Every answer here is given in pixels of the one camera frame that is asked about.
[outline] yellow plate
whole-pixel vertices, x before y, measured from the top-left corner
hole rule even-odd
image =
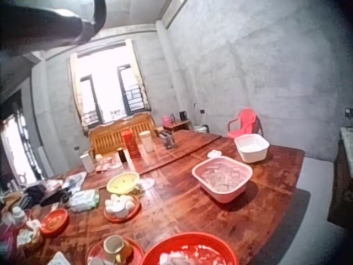
[[[140,175],[136,172],[124,172],[112,178],[106,185],[106,190],[115,194],[126,194],[136,186]]]

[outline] electrical outlet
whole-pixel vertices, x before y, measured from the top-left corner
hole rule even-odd
[[[346,116],[347,118],[353,118],[353,109],[351,109],[351,108],[346,108],[345,111],[344,111],[344,113],[345,113],[345,116]]]

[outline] red plastic chair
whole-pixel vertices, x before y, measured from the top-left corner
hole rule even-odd
[[[240,129],[239,130],[234,130],[231,131],[231,123],[234,121],[240,119]],[[256,121],[257,121],[257,115],[255,111],[253,111],[250,108],[243,109],[238,117],[234,120],[231,120],[227,124],[227,137],[231,139],[235,139],[239,136],[242,136],[243,134],[253,134],[256,133]]]

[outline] wooden sofa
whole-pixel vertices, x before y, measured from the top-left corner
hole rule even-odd
[[[150,113],[137,113],[132,117],[122,118],[108,125],[99,125],[90,134],[92,149],[91,156],[107,155],[116,152],[116,149],[125,147],[122,132],[130,128],[139,142],[139,133],[151,131],[152,138],[157,137],[157,129]]]

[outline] red bottle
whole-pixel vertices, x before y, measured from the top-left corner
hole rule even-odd
[[[122,137],[124,138],[124,142],[127,151],[129,152],[130,158],[141,157],[133,132],[130,129],[127,129],[126,131],[122,132]]]

